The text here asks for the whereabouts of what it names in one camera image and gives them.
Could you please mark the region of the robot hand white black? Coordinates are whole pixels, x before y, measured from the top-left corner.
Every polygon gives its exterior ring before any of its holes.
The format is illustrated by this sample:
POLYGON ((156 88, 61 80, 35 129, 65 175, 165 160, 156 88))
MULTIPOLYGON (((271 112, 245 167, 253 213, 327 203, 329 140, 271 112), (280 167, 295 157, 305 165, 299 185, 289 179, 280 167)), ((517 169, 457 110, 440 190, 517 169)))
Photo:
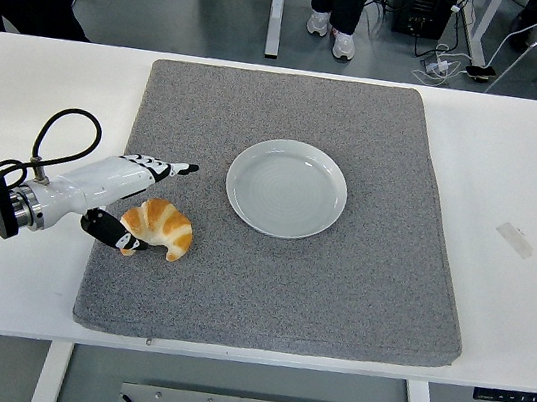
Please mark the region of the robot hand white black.
POLYGON ((119 220, 104 211, 105 207, 139 194, 170 176, 187 175, 198 169, 194 163, 173 164, 131 154, 76 168, 44 185, 36 180, 28 181, 26 186, 33 195, 29 200, 28 228, 47 229, 66 214, 75 212, 82 216, 83 230, 100 242, 114 249, 143 251, 149 245, 129 233, 119 220))

